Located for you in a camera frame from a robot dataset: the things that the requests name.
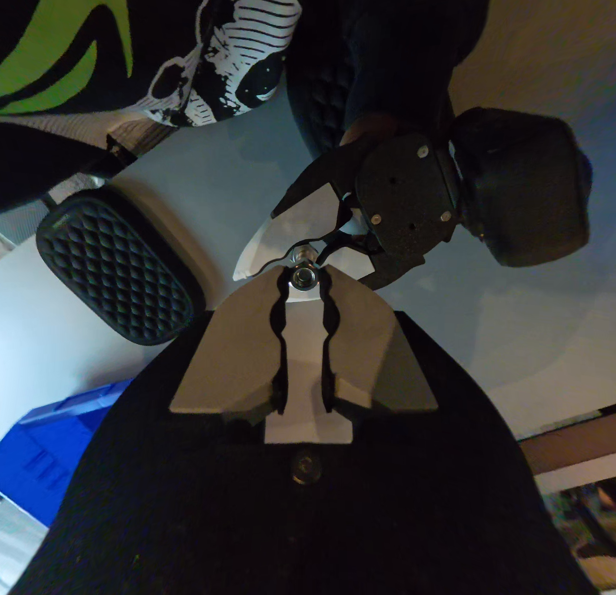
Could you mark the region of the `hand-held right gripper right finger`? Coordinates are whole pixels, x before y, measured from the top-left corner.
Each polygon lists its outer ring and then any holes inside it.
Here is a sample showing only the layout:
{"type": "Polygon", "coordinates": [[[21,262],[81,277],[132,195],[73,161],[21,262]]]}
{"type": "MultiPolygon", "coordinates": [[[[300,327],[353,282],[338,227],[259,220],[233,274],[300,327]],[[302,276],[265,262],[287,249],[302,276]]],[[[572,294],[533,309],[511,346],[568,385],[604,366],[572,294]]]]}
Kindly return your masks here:
{"type": "Polygon", "coordinates": [[[393,414],[438,409],[394,310],[363,283],[327,265],[321,396],[327,412],[359,408],[393,414]]]}

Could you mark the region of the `person's left forearm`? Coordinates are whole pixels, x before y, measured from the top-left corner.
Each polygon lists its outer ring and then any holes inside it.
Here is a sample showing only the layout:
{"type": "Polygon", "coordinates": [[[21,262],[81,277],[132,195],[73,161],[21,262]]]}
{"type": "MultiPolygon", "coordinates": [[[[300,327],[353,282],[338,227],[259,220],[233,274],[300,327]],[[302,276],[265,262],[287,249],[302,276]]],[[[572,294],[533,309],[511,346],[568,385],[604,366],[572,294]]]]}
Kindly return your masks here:
{"type": "Polygon", "coordinates": [[[490,0],[338,0],[357,65],[347,106],[354,122],[372,113],[399,122],[396,134],[438,127],[454,68],[473,51],[490,0]]]}

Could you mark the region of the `silver hex bolt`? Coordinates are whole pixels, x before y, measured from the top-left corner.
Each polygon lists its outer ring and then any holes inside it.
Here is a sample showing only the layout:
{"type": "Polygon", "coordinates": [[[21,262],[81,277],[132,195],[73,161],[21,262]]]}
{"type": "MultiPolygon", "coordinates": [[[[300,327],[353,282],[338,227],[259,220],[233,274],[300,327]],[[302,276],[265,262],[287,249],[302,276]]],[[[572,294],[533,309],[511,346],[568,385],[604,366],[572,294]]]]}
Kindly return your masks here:
{"type": "Polygon", "coordinates": [[[289,269],[289,287],[308,292],[319,284],[319,268],[311,260],[302,260],[289,269]]]}

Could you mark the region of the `person's black printed shirt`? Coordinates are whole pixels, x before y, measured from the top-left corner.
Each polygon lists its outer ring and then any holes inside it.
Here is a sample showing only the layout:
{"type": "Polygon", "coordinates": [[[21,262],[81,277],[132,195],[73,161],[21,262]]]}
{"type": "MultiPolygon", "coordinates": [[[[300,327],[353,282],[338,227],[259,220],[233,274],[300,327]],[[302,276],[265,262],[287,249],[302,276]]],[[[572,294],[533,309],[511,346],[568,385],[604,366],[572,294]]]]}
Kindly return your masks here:
{"type": "Polygon", "coordinates": [[[1,0],[1,211],[123,165],[112,131],[202,127],[276,89],[300,0],[1,0]]]}

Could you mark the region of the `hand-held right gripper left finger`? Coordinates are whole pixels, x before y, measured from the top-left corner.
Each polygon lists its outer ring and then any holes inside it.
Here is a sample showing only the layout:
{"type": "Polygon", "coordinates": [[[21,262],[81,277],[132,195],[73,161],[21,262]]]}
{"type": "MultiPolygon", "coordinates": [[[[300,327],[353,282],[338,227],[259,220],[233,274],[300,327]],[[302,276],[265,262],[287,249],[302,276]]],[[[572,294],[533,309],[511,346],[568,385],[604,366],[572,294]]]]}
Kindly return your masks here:
{"type": "Polygon", "coordinates": [[[288,401],[290,268],[275,266],[213,312],[169,409],[179,415],[282,415],[288,401]]]}

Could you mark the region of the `black quilted wrist rest pad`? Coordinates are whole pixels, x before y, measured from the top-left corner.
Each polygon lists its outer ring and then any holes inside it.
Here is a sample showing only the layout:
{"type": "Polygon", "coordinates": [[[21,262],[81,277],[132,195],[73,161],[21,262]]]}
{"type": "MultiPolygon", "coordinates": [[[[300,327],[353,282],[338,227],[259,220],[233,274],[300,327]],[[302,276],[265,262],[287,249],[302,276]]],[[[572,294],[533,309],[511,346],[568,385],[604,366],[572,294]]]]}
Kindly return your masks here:
{"type": "Polygon", "coordinates": [[[323,46],[312,37],[297,35],[289,49],[286,74],[291,112],[312,159],[361,135],[347,118],[357,65],[345,43],[323,46]]]}
{"type": "Polygon", "coordinates": [[[167,343],[206,308],[189,267],[119,190],[104,185],[55,206],[36,248],[52,273],[122,338],[167,343]]]}

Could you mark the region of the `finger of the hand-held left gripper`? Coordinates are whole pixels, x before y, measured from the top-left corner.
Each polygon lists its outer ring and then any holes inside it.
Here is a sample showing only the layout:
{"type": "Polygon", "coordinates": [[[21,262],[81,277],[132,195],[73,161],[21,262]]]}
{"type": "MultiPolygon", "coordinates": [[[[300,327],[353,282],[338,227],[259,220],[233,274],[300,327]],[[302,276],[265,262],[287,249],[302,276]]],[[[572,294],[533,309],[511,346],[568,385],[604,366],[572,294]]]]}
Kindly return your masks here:
{"type": "Polygon", "coordinates": [[[273,262],[286,259],[296,247],[337,232],[357,233],[357,209],[340,201],[327,183],[266,219],[240,254],[233,280],[255,277],[273,262]]]}
{"type": "MultiPolygon", "coordinates": [[[[326,245],[321,250],[318,250],[319,257],[314,263],[319,271],[321,268],[330,265],[338,270],[342,271],[351,278],[358,280],[370,275],[374,271],[374,267],[368,256],[359,250],[356,250],[349,246],[335,246],[326,245]]],[[[289,267],[293,267],[294,264],[289,259],[289,267]]],[[[320,286],[319,284],[308,292],[296,291],[289,287],[288,302],[298,303],[305,301],[313,301],[320,299],[320,286]]]]}

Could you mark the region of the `grey mesh office chair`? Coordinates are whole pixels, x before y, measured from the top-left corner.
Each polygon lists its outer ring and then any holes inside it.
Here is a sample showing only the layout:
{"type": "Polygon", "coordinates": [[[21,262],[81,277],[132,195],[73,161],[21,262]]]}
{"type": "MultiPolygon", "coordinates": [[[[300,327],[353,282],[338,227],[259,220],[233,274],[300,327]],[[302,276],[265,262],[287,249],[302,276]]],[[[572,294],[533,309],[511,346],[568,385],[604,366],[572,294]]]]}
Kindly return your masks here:
{"type": "Polygon", "coordinates": [[[79,192],[101,188],[109,179],[109,177],[77,173],[52,187],[41,201],[46,208],[53,208],[79,192]]]}

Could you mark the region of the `person's left hand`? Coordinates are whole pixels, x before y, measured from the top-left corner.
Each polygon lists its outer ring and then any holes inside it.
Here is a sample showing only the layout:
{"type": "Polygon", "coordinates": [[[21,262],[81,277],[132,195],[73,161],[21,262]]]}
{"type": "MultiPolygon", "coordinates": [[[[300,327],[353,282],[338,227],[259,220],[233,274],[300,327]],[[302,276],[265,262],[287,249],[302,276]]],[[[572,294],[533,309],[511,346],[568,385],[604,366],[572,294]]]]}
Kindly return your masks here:
{"type": "Polygon", "coordinates": [[[394,137],[398,129],[399,122],[389,114],[366,114],[358,118],[346,129],[339,145],[350,145],[362,138],[382,142],[394,137]]]}

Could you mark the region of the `blue plastic bin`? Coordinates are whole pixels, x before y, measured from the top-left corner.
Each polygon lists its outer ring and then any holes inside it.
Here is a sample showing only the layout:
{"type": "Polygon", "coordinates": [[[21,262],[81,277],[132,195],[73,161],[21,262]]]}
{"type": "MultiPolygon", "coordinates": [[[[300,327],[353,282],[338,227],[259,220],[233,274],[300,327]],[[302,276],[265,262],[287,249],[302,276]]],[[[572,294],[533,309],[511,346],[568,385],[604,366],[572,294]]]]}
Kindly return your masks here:
{"type": "Polygon", "coordinates": [[[1,439],[1,494],[50,528],[96,430],[131,378],[39,406],[1,439]]]}

